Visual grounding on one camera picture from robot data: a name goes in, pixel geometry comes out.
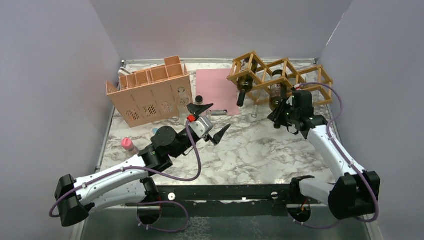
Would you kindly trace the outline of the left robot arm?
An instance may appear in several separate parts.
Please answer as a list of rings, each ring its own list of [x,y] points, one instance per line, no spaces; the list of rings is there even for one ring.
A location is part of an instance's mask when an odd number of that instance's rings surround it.
[[[49,210],[49,216],[60,218],[62,227],[70,227],[84,221],[90,212],[96,210],[137,201],[152,205],[157,200],[157,191],[145,186],[145,182],[151,185],[153,175],[181,182],[199,178],[202,167],[197,142],[204,140],[216,146],[230,128],[228,124],[215,135],[210,135],[214,125],[202,114],[212,106],[188,104],[189,115],[182,131],[176,132],[167,125],[160,127],[151,137],[149,145],[114,167],[83,177],[62,176],[57,183],[54,193],[56,202]],[[171,159],[184,155],[188,149],[195,152],[197,174],[191,178],[166,174],[164,171],[173,165]]]

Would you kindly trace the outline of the large clear glass jar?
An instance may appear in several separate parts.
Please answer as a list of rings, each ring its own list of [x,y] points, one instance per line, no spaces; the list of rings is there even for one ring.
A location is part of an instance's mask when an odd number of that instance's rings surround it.
[[[203,105],[203,103],[204,103],[203,97],[201,95],[197,95],[195,97],[194,104],[195,105]],[[210,109],[205,110],[203,113],[200,114],[200,116],[207,117],[209,120],[211,120],[212,119],[211,110]]]

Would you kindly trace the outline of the dark bottle silver neck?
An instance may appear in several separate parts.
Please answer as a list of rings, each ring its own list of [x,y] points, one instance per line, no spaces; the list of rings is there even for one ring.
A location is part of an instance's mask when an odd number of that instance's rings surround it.
[[[287,86],[285,83],[276,83],[270,86],[269,108],[271,112],[276,108],[278,101],[287,101]]]

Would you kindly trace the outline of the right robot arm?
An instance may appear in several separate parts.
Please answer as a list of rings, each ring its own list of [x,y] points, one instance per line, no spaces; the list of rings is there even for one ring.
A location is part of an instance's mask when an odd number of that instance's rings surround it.
[[[308,197],[315,199],[328,206],[338,220],[379,216],[379,175],[357,163],[333,135],[326,118],[314,114],[311,92],[295,90],[290,99],[280,98],[268,119],[276,129],[294,127],[295,133],[320,153],[336,180],[330,184],[313,176],[295,178],[288,190],[292,202],[300,204]]]

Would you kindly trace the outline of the clear glass bottle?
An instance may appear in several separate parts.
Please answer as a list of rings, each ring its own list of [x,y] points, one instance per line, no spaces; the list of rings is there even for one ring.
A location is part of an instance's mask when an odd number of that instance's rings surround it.
[[[190,115],[190,111],[187,106],[191,103],[191,98],[186,92],[184,87],[178,88],[178,112],[179,112],[179,121],[183,126],[186,125],[187,117]]]

